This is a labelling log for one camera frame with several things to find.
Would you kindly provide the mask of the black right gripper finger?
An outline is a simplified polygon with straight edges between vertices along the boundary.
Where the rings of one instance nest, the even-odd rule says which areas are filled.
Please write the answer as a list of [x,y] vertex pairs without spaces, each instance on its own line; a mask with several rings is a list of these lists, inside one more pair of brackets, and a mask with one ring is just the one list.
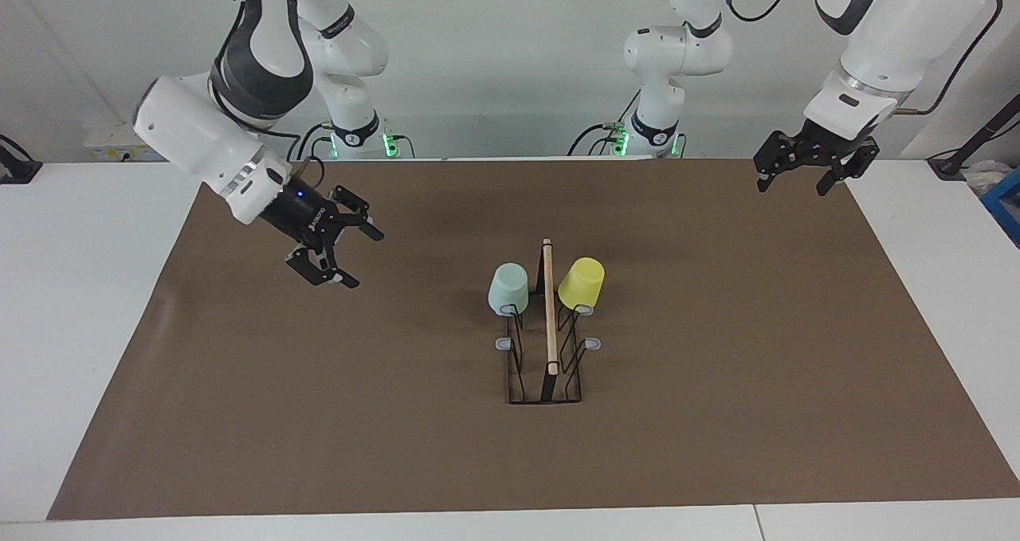
[[341,229],[356,228],[364,233],[369,239],[380,242],[385,239],[385,234],[371,217],[371,206],[357,193],[350,191],[345,186],[335,186],[328,194],[328,199],[336,206],[336,214],[329,214],[329,224]]
[[353,277],[350,273],[340,269],[324,254],[306,245],[299,245],[289,253],[285,258],[285,264],[290,266],[292,270],[298,272],[306,282],[313,284],[313,286],[342,284],[347,289],[356,289],[359,287],[357,277]]

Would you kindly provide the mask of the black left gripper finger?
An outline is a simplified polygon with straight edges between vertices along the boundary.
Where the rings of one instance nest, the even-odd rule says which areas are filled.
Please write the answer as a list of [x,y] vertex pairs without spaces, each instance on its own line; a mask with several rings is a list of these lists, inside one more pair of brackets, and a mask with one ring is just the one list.
[[801,135],[772,133],[755,153],[755,171],[758,173],[758,192],[765,193],[780,174],[801,166],[804,153]]
[[847,178],[860,178],[868,170],[881,149],[877,141],[865,141],[853,154],[846,159],[832,159],[830,169],[819,179],[816,185],[818,196],[826,196],[831,189]]

